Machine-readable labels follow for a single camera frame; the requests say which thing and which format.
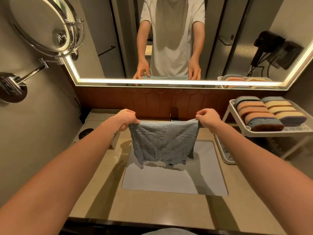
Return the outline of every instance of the light blue towel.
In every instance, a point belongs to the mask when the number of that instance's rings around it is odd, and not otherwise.
[[[193,159],[194,144],[201,127],[189,121],[142,121],[130,124],[135,156],[139,163],[162,161],[170,166]]]
[[[158,77],[158,76],[142,76],[143,79],[151,79],[151,80],[188,80],[188,75],[184,76],[169,76],[169,77]],[[142,84],[142,86],[148,87],[192,87],[191,85],[174,85],[174,84]]]

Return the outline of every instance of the round mirror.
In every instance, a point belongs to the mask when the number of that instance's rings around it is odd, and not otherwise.
[[[65,57],[83,44],[84,21],[68,0],[9,0],[9,4],[14,27],[41,53]]]

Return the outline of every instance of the black hair dryer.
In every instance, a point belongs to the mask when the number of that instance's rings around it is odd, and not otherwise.
[[[255,40],[254,46],[258,47],[256,51],[251,65],[252,67],[256,67],[259,64],[259,60],[262,57],[263,53],[271,53],[278,46],[283,44],[285,39],[279,35],[272,33],[271,31],[262,31],[259,37]]]

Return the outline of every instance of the striped towel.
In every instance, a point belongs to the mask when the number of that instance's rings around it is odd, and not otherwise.
[[[173,166],[194,158],[194,144],[201,127],[189,121],[141,121],[129,124],[135,156],[139,163],[162,161]]]

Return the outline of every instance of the white t-shirt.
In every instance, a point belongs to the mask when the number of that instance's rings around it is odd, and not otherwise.
[[[188,74],[192,54],[192,25],[205,22],[204,0],[145,0],[140,22],[151,23],[153,49],[150,74]]]

